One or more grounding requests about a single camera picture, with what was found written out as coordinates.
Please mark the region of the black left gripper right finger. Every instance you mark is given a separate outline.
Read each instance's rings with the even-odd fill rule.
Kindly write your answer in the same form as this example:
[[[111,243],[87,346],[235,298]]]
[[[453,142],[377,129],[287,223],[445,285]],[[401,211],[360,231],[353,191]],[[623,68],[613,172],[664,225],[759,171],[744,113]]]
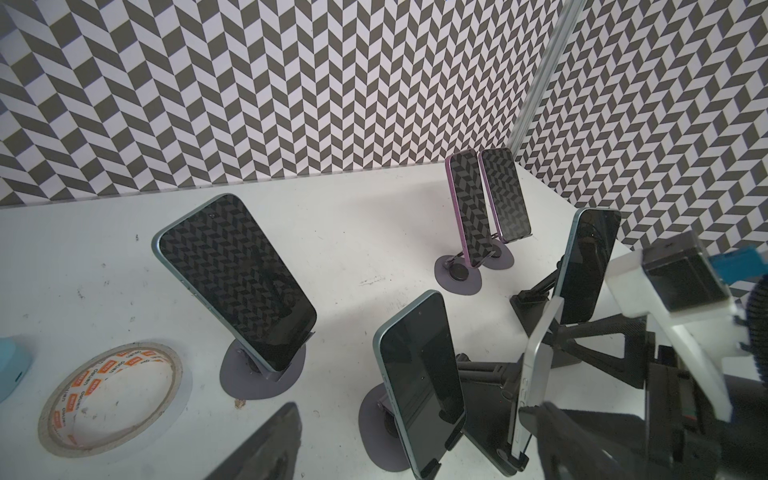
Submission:
[[[629,414],[535,408],[536,439],[546,479],[644,479],[645,424]]]

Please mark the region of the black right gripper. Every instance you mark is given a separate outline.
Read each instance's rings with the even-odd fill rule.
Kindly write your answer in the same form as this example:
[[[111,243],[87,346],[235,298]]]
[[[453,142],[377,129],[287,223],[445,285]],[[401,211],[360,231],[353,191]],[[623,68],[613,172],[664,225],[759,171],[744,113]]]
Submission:
[[[767,378],[728,376],[733,412],[721,421],[671,348],[625,356],[644,366],[644,479],[766,478]]]

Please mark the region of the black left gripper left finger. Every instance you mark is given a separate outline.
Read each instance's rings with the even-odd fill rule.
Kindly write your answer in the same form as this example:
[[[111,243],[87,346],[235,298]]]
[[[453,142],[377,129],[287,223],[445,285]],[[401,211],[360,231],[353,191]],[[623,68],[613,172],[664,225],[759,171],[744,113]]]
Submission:
[[[292,480],[301,436],[298,407],[295,402],[287,402],[209,473],[206,480]]]

